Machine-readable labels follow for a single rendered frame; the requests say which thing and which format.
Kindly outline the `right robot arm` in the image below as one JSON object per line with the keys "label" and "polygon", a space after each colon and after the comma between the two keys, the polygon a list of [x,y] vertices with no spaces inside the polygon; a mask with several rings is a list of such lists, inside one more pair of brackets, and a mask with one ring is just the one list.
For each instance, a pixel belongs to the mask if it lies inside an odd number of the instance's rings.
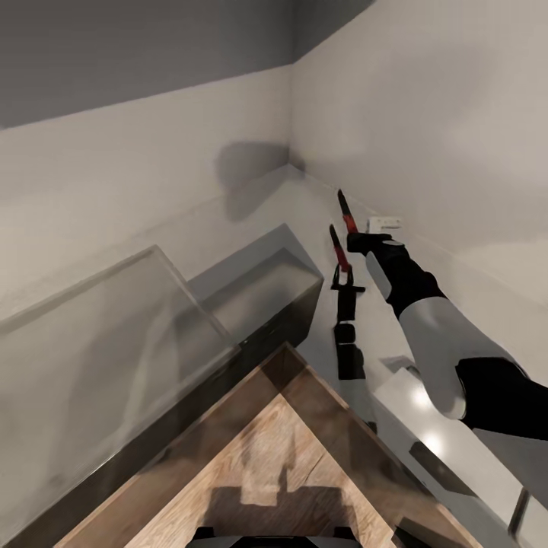
{"label": "right robot arm", "polygon": [[548,387],[482,333],[440,290],[435,277],[382,228],[399,217],[370,216],[348,234],[378,290],[393,307],[435,409],[458,419],[548,510]]}

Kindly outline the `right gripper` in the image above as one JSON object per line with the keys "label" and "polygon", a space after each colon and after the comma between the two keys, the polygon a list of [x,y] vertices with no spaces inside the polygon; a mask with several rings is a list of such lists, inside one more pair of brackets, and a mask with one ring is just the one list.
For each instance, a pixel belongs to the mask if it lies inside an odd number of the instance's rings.
{"label": "right gripper", "polygon": [[365,247],[369,241],[381,238],[381,240],[392,238],[390,234],[365,234],[365,233],[350,233],[348,234],[347,250],[348,252],[361,252],[365,254]]}

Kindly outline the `parer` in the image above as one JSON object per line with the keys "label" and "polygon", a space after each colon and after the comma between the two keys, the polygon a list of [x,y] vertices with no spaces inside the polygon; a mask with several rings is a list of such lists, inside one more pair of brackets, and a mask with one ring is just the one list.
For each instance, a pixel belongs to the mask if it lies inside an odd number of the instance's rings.
{"label": "parer", "polygon": [[349,207],[346,203],[345,196],[344,196],[341,189],[339,190],[338,198],[339,198],[340,206],[341,206],[342,211],[343,211],[343,218],[342,219],[345,220],[345,222],[346,222],[346,226],[348,228],[347,229],[348,234],[358,233],[358,229],[357,229],[356,224],[354,222],[354,219],[351,215],[351,212],[349,211]]}

